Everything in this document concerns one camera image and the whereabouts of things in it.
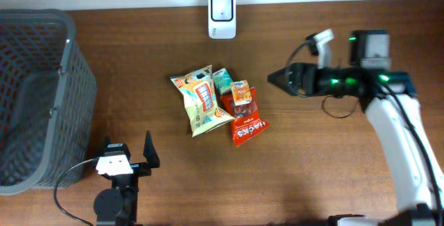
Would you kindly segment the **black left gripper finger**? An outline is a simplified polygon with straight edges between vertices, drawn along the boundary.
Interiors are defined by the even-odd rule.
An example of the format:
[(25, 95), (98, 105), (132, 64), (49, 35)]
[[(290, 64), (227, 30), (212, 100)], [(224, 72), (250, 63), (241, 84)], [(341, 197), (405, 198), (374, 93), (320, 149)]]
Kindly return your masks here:
[(146, 162), (148, 163), (150, 168), (160, 167), (160, 158), (157, 155), (157, 152), (153, 145), (152, 136), (149, 131), (146, 132), (145, 136), (143, 156), (146, 158)]
[(110, 145), (110, 138), (109, 136), (106, 136), (99, 148), (99, 157), (104, 156), (109, 145)]

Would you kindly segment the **orange Kleenex tissue pack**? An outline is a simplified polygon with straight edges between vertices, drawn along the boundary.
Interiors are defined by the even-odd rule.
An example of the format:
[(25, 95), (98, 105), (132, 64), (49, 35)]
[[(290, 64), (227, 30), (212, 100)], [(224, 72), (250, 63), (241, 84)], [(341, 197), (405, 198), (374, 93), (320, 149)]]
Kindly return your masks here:
[(250, 87), (247, 80), (240, 80), (230, 84), (233, 101), (236, 106), (246, 105), (252, 101)]

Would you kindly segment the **red Hacks candy bag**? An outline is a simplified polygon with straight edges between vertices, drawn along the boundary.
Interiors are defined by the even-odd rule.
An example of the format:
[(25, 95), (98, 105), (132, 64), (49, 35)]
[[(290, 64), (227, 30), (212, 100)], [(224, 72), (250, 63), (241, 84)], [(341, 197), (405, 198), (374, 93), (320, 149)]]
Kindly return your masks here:
[(235, 146), (240, 146), (270, 126), (269, 122), (259, 117), (256, 89), (250, 88), (252, 101), (245, 105), (235, 105), (232, 94), (221, 97), (226, 111), (234, 117), (231, 121), (232, 139)]

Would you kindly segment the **beige snack chip bag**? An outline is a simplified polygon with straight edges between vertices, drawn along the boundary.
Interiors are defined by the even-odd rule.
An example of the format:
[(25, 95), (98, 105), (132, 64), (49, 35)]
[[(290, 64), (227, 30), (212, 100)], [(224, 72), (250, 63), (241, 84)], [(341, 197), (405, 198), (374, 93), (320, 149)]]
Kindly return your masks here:
[(183, 95), (193, 138), (234, 120), (232, 115), (218, 105), (212, 65), (183, 76), (170, 77), (170, 81)]

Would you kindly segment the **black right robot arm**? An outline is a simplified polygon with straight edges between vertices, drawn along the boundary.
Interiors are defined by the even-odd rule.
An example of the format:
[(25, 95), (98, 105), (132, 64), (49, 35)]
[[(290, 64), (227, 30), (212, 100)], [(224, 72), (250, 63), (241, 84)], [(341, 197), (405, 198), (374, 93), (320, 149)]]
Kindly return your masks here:
[(284, 68), (267, 81), (292, 96), (357, 98), (377, 133), (393, 177), (398, 213), (385, 220), (330, 216), (326, 225), (442, 225), (443, 172), (424, 131), (410, 75), (391, 71), (390, 36), (357, 30), (350, 36), (350, 65), (332, 67), (330, 29), (305, 38)]

